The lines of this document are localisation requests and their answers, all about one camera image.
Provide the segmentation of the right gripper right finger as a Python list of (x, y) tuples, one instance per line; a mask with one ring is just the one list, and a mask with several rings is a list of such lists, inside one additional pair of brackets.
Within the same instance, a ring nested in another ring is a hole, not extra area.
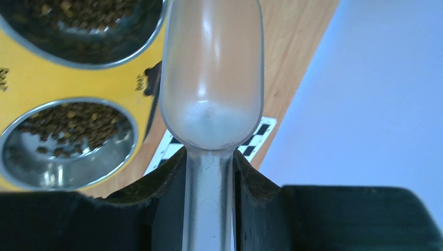
[(278, 186), (234, 152), (236, 250), (442, 250), (422, 201), (399, 187)]

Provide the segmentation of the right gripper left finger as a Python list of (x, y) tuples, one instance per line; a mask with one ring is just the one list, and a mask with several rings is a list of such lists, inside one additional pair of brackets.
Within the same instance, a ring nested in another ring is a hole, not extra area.
[(1, 250), (181, 250), (186, 150), (106, 198), (1, 194)]

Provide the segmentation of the yellow double pet bowl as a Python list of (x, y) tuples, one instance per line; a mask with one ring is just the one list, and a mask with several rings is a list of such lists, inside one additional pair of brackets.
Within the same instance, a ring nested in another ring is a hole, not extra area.
[[(141, 1), (120, 52), (102, 63), (70, 59), (33, 44), (1, 15), (1, 191), (78, 190), (103, 182), (133, 159), (148, 135), (159, 93), (163, 24), (168, 1)], [(20, 132), (31, 115), (62, 103), (104, 105), (122, 114), (118, 130), (101, 147), (82, 144), (71, 156), (54, 156), (57, 140)]]

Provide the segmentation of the clear plastic scoop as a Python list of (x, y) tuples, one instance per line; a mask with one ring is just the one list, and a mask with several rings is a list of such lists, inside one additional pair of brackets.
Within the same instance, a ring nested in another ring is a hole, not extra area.
[(186, 148), (183, 250), (230, 250), (235, 149), (264, 106), (259, 1), (172, 1), (160, 84), (168, 131)]

